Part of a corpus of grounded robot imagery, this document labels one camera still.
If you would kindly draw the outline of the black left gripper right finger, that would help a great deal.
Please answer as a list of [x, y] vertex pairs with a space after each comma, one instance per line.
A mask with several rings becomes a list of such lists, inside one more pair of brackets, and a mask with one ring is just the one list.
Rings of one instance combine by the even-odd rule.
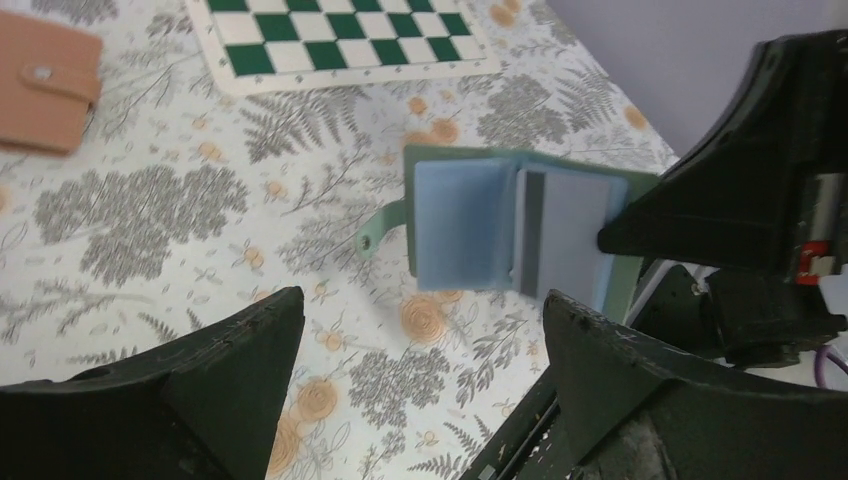
[[583, 479], [843, 479], [847, 396], [703, 360], [559, 291], [543, 306], [557, 445]]

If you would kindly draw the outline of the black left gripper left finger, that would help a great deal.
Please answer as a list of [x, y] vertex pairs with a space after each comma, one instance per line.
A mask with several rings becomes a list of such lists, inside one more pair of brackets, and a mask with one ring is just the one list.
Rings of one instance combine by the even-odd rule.
[[138, 355], [1, 390], [5, 479], [261, 479], [305, 325], [284, 288]]

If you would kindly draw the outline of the green card holder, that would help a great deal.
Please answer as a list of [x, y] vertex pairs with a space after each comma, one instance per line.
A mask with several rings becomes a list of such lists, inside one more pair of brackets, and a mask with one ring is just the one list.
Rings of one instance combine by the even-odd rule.
[[603, 253], [597, 236], [656, 175], [519, 149], [410, 145], [403, 160], [404, 195], [356, 233], [361, 256], [404, 226], [422, 291], [514, 291], [543, 302], [558, 290], [624, 320], [642, 260]]

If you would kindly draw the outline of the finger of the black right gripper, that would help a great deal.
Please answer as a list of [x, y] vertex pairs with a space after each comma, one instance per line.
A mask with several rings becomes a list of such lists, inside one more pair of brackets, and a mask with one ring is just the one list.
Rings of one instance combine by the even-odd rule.
[[606, 253], [796, 269], [847, 262], [847, 33], [758, 43], [713, 127], [597, 237]]

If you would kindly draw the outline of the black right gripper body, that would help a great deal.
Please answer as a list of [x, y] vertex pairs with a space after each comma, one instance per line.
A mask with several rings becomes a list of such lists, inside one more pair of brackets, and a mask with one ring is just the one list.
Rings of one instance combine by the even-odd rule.
[[846, 203], [847, 176], [820, 173], [803, 194], [799, 223], [804, 245], [788, 276], [656, 260], [640, 279], [627, 326], [708, 360], [735, 368], [779, 368], [799, 363], [846, 330], [819, 288], [834, 273], [833, 243]]

